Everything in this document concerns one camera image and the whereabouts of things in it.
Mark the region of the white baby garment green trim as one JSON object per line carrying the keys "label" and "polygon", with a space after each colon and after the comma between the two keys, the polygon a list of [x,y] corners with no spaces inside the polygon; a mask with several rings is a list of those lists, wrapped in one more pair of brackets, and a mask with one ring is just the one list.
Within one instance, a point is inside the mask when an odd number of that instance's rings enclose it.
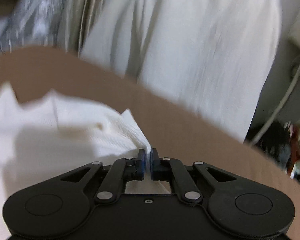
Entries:
{"label": "white baby garment green trim", "polygon": [[94,161],[111,165],[151,145],[130,110],[49,91],[25,104],[0,87],[0,168],[6,195]]}

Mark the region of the dark clothes pile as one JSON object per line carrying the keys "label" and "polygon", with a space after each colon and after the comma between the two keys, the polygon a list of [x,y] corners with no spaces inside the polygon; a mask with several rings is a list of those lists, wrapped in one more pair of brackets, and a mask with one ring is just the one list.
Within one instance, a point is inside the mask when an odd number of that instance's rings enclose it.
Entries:
{"label": "dark clothes pile", "polygon": [[298,128],[288,123],[273,122],[260,140],[255,144],[265,155],[291,175],[294,165],[300,160]]}

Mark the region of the white hanging curtain cloth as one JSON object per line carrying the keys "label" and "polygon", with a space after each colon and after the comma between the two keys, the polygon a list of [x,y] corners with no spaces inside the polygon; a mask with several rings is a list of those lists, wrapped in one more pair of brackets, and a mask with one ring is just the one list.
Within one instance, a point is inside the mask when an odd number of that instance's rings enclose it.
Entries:
{"label": "white hanging curtain cloth", "polygon": [[65,0],[57,43],[243,141],[280,33],[280,0]]}

